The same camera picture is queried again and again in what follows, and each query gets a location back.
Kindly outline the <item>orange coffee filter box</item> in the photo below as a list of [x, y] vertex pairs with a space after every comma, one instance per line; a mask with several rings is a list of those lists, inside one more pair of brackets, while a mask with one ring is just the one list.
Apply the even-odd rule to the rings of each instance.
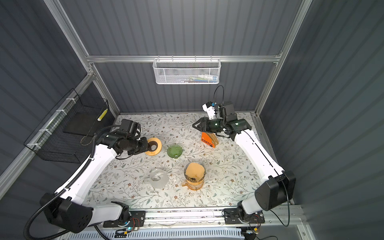
[[213, 139], [210, 137], [209, 134], [207, 133], [202, 133], [202, 136], [201, 136], [201, 141], [203, 143], [205, 143], [206, 145], [212, 147], [212, 148], [215, 148], [216, 147], [216, 144], [214, 143]]

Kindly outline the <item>brown paper coffee filters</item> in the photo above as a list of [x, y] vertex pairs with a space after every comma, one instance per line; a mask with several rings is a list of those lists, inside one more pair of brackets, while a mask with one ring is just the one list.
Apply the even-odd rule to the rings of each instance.
[[210, 138], [212, 140], [213, 145], [217, 146], [219, 144], [219, 140], [215, 134], [210, 134]]

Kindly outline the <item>clear frosted glass carafe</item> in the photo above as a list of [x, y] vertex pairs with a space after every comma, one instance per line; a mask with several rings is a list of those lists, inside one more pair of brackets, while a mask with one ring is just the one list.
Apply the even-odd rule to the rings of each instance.
[[169, 181], [169, 177], [164, 170], [152, 169], [147, 177], [144, 178], [144, 184], [149, 184], [155, 189], [164, 188]]

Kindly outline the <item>wooden dripper ring stand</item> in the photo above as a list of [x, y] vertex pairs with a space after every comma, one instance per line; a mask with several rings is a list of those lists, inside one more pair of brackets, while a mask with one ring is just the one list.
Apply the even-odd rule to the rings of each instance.
[[200, 181], [197, 181], [197, 182], [190, 181], [190, 180], [185, 180], [185, 184], [187, 186], [200, 186], [200, 185], [204, 184], [204, 180], [200, 180]]

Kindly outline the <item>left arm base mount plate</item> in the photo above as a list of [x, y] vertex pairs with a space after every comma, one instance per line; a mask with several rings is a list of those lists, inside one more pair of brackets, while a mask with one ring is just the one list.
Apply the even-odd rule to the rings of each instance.
[[126, 228], [126, 227], [135, 227], [140, 228], [144, 226], [146, 211], [128, 211], [126, 214], [123, 214], [117, 220], [114, 221], [105, 221], [103, 223], [104, 228]]

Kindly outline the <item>orange glass carafe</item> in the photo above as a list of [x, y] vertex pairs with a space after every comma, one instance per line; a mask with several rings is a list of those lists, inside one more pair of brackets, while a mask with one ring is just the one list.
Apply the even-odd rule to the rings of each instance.
[[185, 180], [182, 183], [182, 187], [188, 187], [190, 190], [193, 190], [193, 191], [197, 191], [201, 189], [203, 185], [204, 185], [204, 180], [201, 180], [199, 182], [191, 182], [191, 181]]

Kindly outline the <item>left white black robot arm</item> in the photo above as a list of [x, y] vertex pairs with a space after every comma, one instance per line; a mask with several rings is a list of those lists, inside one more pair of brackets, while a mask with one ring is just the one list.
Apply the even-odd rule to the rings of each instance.
[[109, 126], [95, 134], [90, 155], [76, 172], [54, 194], [45, 194], [40, 201], [40, 213], [48, 222], [72, 233], [79, 233], [89, 226], [115, 221], [120, 226], [130, 223], [129, 206], [120, 202], [90, 207], [85, 198], [103, 170], [119, 155], [129, 157], [158, 154], [162, 143], [156, 138], [141, 135], [141, 125], [122, 120], [120, 125]]

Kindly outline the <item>green glass dripper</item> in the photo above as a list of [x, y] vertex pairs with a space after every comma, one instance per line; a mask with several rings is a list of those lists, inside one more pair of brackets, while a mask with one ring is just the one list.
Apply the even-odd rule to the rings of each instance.
[[183, 151], [182, 146], [174, 144], [167, 148], [167, 155], [172, 159], [178, 159]]

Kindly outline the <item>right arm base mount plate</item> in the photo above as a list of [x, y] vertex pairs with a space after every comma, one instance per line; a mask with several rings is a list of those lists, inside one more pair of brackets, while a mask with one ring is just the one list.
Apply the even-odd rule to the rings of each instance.
[[262, 211], [249, 215], [240, 208], [226, 208], [222, 210], [222, 216], [224, 217], [226, 225], [260, 225], [265, 223], [265, 218]]

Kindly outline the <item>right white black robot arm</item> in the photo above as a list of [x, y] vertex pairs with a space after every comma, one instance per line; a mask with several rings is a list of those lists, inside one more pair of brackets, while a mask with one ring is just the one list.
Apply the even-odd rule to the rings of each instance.
[[248, 223], [255, 213], [288, 204], [296, 184], [294, 173], [285, 171], [269, 155], [257, 140], [251, 125], [245, 119], [238, 119], [233, 103], [207, 102], [202, 108], [207, 116], [193, 123], [193, 128], [235, 142], [251, 161], [261, 180], [261, 185], [253, 195], [239, 202], [235, 214], [239, 220]]

